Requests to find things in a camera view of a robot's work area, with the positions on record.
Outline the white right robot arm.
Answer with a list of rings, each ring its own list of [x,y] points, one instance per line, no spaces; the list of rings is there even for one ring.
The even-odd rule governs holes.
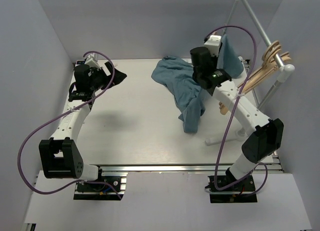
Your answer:
[[[225,172],[226,186],[236,191],[243,186],[243,177],[280,148],[284,124],[278,118],[270,119],[241,95],[231,76],[223,69],[215,68],[208,48],[195,47],[190,50],[190,55],[193,79],[227,106],[231,116],[237,119],[248,136],[241,146],[241,155]]]

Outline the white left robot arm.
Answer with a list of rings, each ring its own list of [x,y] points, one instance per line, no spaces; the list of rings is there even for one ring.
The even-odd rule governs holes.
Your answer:
[[[77,148],[81,127],[93,108],[96,92],[116,86],[127,77],[110,62],[106,62],[105,67],[110,74],[98,64],[84,61],[74,67],[66,113],[51,137],[38,146],[46,178],[85,180],[96,191],[105,187],[106,178],[99,174],[99,167],[85,163]]]

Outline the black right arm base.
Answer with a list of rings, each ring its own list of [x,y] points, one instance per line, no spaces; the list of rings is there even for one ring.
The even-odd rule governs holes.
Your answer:
[[[224,190],[217,190],[214,185],[214,176],[208,176],[208,185],[205,191],[209,193],[211,204],[241,204],[257,203],[257,195],[252,194],[256,191],[255,182],[252,176],[247,177],[240,183]]]

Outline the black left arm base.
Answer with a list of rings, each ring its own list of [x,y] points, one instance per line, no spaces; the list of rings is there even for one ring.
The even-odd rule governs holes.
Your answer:
[[[76,201],[120,201],[126,189],[127,174],[101,169],[93,183],[76,184],[73,199]]]

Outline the blue t shirt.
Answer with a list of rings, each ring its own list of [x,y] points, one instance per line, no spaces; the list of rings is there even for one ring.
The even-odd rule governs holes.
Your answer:
[[[217,68],[225,70],[233,79],[238,78],[244,67],[233,46],[225,34],[221,38],[221,49],[217,61]],[[191,64],[176,56],[166,56],[156,65],[151,78],[165,86],[174,96],[176,107],[181,114],[183,131],[195,134],[201,116],[205,113],[205,97],[208,93],[193,80]]]

